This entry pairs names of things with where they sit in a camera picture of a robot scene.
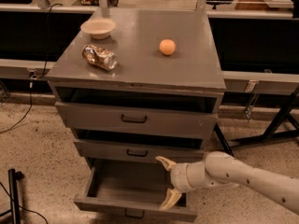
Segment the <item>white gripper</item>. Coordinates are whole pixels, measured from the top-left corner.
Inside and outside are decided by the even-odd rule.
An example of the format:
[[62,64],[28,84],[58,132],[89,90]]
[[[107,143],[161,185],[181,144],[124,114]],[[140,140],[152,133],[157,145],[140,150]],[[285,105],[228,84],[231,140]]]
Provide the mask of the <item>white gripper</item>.
[[163,156],[156,156],[155,159],[166,171],[170,172],[171,183],[174,187],[174,189],[167,190],[165,200],[160,206],[161,210],[172,208],[179,201],[182,193],[203,188],[206,185],[206,169],[201,161],[176,164]]

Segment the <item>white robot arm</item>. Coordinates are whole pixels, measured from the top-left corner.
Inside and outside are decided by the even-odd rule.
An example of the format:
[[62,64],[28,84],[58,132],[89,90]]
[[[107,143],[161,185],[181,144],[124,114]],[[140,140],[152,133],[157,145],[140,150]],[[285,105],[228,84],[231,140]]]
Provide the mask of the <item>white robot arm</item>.
[[210,152],[197,162],[176,163],[163,156],[157,156],[156,160],[170,173],[172,184],[161,204],[162,210],[172,208],[183,193],[243,185],[299,214],[298,178],[254,168],[220,151]]

